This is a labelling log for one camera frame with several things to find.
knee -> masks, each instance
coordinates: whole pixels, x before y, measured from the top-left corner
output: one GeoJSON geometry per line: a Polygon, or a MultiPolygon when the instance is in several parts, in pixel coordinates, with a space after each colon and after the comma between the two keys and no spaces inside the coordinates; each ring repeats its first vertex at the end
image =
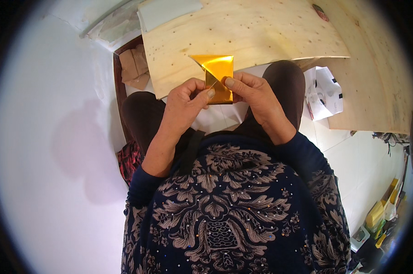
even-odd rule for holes
{"type": "Polygon", "coordinates": [[[140,106],[144,106],[151,100],[156,100],[153,93],[148,91],[137,91],[129,95],[126,100],[124,100],[121,106],[122,116],[126,116],[135,110],[140,109],[140,106]]]}
{"type": "Polygon", "coordinates": [[[297,64],[289,60],[276,61],[272,63],[269,67],[272,67],[273,69],[280,71],[283,74],[290,75],[290,76],[298,76],[298,75],[304,76],[301,68],[298,67],[297,64]]]}

brown pants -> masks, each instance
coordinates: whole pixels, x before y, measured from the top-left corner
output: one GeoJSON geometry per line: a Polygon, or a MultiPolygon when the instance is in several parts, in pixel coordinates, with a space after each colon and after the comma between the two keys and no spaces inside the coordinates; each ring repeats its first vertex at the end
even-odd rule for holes
{"type": "MultiPolygon", "coordinates": [[[[272,63],[264,72],[263,78],[267,80],[274,91],[286,117],[298,130],[301,123],[306,88],[304,74],[301,69],[290,61],[281,60],[272,63]]],[[[155,95],[150,92],[135,92],[123,102],[123,120],[144,155],[159,129],[164,110],[165,103],[157,100],[155,95]]],[[[178,159],[185,151],[194,132],[194,129],[189,128],[181,136],[176,145],[175,159],[178,159]]],[[[270,137],[255,120],[250,108],[246,119],[233,132],[213,132],[204,138],[219,134],[245,135],[272,144],[270,137]]]]}

wrist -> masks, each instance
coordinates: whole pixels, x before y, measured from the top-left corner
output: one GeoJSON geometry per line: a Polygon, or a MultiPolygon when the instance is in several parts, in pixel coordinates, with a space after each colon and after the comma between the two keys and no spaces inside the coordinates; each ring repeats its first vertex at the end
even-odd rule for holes
{"type": "Polygon", "coordinates": [[[288,143],[295,135],[296,129],[286,115],[277,114],[261,125],[274,145],[288,143]]]}

gold foil paper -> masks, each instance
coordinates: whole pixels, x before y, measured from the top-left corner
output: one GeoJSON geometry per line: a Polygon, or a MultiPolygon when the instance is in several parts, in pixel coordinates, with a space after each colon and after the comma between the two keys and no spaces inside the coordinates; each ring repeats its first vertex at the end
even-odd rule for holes
{"type": "Polygon", "coordinates": [[[190,55],[205,71],[205,85],[213,87],[215,96],[209,105],[232,104],[232,91],[225,86],[226,77],[234,75],[232,55],[190,55]]]}

plywood board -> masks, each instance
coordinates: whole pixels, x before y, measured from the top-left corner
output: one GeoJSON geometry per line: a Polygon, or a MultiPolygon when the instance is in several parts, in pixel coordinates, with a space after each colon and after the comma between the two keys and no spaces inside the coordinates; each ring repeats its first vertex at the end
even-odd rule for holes
{"type": "Polygon", "coordinates": [[[201,0],[204,8],[143,33],[156,98],[190,77],[204,78],[188,57],[234,55],[234,70],[320,57],[349,57],[331,22],[306,0],[201,0]]]}
{"type": "Polygon", "coordinates": [[[342,87],[343,109],[330,129],[410,133],[413,79],[407,59],[386,21],[366,1],[314,0],[351,53],[321,58],[342,87]]]}

